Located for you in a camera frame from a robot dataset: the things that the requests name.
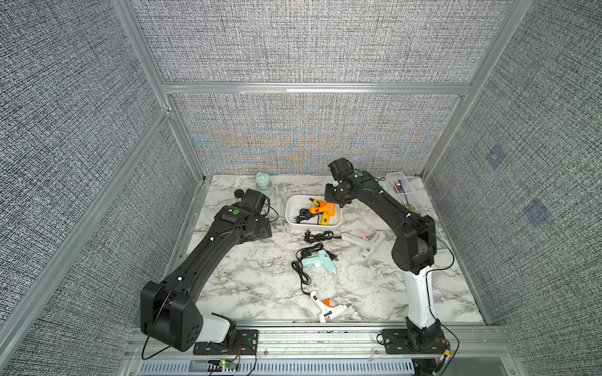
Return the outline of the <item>mint green glue gun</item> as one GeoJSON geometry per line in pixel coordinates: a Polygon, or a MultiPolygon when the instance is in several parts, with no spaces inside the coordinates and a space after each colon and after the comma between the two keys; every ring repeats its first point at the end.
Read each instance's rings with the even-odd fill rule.
{"type": "Polygon", "coordinates": [[[317,255],[309,256],[302,260],[303,266],[321,266],[330,274],[337,274],[335,261],[337,257],[326,250],[318,251],[317,255]]]}

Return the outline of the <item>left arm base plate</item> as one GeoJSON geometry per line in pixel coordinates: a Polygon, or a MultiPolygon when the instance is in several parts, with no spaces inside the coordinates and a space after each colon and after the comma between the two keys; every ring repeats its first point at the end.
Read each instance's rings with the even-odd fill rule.
{"type": "Polygon", "coordinates": [[[234,356],[256,355],[258,330],[236,330],[232,335],[227,335],[223,342],[196,342],[193,354],[197,356],[234,356]]]}

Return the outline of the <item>yellow glue gun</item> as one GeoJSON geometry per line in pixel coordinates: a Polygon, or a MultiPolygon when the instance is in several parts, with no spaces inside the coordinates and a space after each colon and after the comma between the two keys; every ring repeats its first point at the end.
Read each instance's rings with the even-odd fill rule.
{"type": "Polygon", "coordinates": [[[313,207],[311,207],[309,209],[309,211],[310,211],[311,214],[317,215],[317,214],[320,214],[320,213],[323,213],[323,212],[330,212],[331,211],[330,204],[328,202],[326,202],[326,201],[320,201],[318,199],[313,199],[312,203],[313,203],[313,207]]]}

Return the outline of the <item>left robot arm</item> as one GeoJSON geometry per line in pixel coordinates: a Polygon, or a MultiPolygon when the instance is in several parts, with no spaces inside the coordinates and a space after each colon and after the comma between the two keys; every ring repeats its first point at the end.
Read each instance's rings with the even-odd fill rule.
{"type": "Polygon", "coordinates": [[[261,208],[226,205],[198,246],[160,282],[149,281],[140,293],[140,330],[148,338],[185,352],[197,342],[230,350],[236,324],[220,314],[203,315],[197,300],[213,271],[236,245],[271,236],[271,221],[261,208]]]}

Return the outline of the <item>orange glue gun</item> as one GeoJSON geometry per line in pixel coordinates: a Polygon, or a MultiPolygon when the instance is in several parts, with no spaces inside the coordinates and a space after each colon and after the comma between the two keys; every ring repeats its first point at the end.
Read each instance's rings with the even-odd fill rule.
{"type": "Polygon", "coordinates": [[[328,226],[330,219],[335,216],[336,205],[326,201],[322,201],[318,207],[318,214],[320,216],[319,224],[321,226],[328,226]]]}

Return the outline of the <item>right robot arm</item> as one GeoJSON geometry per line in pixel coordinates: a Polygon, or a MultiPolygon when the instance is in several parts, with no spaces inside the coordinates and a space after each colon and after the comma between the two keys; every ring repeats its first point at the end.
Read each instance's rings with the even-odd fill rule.
{"type": "Polygon", "coordinates": [[[391,258],[405,275],[409,295],[406,319],[409,338],[415,346],[436,338],[441,331],[434,315],[431,274],[437,254],[435,223],[430,216],[404,207],[388,194],[368,172],[332,171],[337,185],[325,188],[325,198],[343,208],[358,200],[379,216],[395,235],[391,258]]]}

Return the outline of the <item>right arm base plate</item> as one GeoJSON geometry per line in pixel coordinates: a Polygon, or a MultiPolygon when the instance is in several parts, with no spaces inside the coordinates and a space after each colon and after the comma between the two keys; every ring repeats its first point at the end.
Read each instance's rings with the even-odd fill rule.
{"type": "Polygon", "coordinates": [[[389,355],[442,355],[449,344],[441,330],[385,329],[381,332],[389,355]]]}

